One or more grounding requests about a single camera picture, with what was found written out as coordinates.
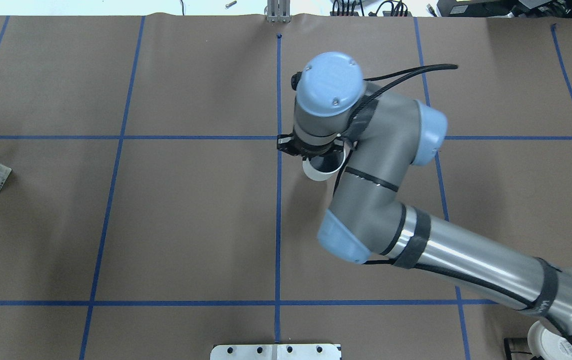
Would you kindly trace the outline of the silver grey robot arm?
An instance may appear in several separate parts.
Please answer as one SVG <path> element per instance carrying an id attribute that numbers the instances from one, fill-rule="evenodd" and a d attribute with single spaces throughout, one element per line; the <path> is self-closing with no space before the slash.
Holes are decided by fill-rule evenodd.
<path id="1" fill-rule="evenodd" d="M 438 63 L 365 78 L 350 55 L 316 55 L 295 73 L 293 130 L 277 150 L 301 157 L 306 175 L 337 175 L 318 241 L 346 262 L 380 264 L 444 277 L 544 323 L 572 343 L 572 268 L 523 254 L 397 199 L 410 166 L 425 166 L 442 146 L 446 116 L 393 87 Z"/>

